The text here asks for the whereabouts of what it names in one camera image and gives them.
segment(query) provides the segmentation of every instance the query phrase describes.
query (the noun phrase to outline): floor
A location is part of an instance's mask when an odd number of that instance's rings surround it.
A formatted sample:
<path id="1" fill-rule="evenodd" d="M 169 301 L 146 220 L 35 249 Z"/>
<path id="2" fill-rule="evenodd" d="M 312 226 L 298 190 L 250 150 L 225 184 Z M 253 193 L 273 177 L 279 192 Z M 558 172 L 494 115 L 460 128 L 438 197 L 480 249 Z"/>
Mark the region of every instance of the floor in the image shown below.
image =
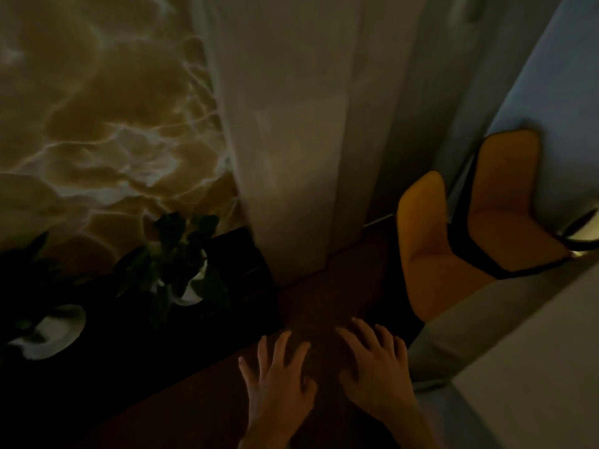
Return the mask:
<path id="1" fill-rule="evenodd" d="M 378 422 L 344 397 L 337 375 L 352 358 L 334 332 L 351 316 L 371 316 L 382 300 L 393 231 L 391 220 L 365 229 L 363 240 L 332 256 L 325 271 L 279 293 L 281 319 L 293 331 L 290 347 L 302 340 L 312 343 L 304 370 L 319 385 L 314 409 L 291 441 L 292 449 L 371 447 L 373 438 L 379 448 L 394 446 Z M 271 349 L 277 337 L 268 337 Z M 256 366 L 255 352 L 255 345 L 244 348 L 134 405 L 73 447 L 235 448 L 247 425 L 237 358 L 244 355 Z"/>

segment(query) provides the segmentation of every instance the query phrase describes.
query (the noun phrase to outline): hand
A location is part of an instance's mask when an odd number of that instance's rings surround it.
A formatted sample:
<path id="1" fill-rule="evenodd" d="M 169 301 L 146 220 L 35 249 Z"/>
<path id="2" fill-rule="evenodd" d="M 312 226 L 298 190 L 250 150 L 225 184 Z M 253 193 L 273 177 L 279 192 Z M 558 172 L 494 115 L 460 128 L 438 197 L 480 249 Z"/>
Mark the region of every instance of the hand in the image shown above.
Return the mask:
<path id="1" fill-rule="evenodd" d="M 352 321 L 366 346 L 352 332 L 337 328 L 358 364 L 358 380 L 353 379 L 347 370 L 339 375 L 349 400 L 383 422 L 401 447 L 437 448 L 430 427 L 418 408 L 404 341 L 377 324 L 376 329 L 383 341 L 381 345 L 368 324 L 358 318 L 352 318 Z"/>
<path id="2" fill-rule="evenodd" d="M 272 363 L 268 359 L 266 337 L 258 344 L 259 376 L 243 357 L 239 369 L 246 381 L 250 399 L 247 432 L 240 449 L 283 449 L 314 405 L 316 383 L 305 379 L 301 388 L 301 368 L 310 344 L 302 342 L 288 366 L 283 364 L 291 331 L 285 331 L 274 346 Z"/>

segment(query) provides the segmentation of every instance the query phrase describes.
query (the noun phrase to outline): person's right hand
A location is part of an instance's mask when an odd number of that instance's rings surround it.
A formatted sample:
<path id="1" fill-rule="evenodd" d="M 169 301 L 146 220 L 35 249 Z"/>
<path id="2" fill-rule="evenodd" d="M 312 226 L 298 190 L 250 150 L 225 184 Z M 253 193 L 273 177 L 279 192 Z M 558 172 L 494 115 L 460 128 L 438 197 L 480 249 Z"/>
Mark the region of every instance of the person's right hand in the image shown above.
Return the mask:
<path id="1" fill-rule="evenodd" d="M 393 337 L 384 326 L 376 326 L 383 344 L 372 328 L 359 318 L 352 318 L 366 346 L 354 333 L 338 327 L 337 332 L 348 343 L 358 364 L 358 379 L 343 370 L 339 376 L 349 400 L 366 413 L 386 422 L 402 409 L 417 406 L 410 373 L 407 349 L 403 340 Z"/>

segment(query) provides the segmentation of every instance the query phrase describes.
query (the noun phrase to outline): orange chair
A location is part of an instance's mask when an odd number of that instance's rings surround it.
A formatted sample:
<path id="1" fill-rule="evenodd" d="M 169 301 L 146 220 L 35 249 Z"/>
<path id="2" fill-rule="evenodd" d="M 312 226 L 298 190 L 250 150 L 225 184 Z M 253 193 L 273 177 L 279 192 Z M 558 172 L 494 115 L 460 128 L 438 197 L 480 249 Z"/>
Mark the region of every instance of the orange chair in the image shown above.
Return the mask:
<path id="1" fill-rule="evenodd" d="M 495 280 L 449 247 L 445 187 L 438 172 L 427 173 L 403 194 L 397 232 L 408 299 L 425 323 Z"/>
<path id="2" fill-rule="evenodd" d="M 538 272 L 571 256 L 531 215 L 540 153 L 539 135 L 533 130 L 488 136 L 460 200 L 461 214 L 452 225 L 461 225 L 462 232 L 467 229 L 464 236 L 475 244 L 463 257 L 496 277 Z"/>

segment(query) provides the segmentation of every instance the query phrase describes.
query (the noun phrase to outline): backlit marble panel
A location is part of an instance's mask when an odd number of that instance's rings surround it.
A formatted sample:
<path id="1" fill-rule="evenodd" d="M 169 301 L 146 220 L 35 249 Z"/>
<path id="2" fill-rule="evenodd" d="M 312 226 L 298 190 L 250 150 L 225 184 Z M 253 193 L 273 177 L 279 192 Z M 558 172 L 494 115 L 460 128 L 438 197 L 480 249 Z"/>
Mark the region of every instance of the backlit marble panel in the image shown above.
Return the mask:
<path id="1" fill-rule="evenodd" d="M 165 211 L 241 225 L 187 0 L 0 0 L 0 250 L 101 273 Z"/>

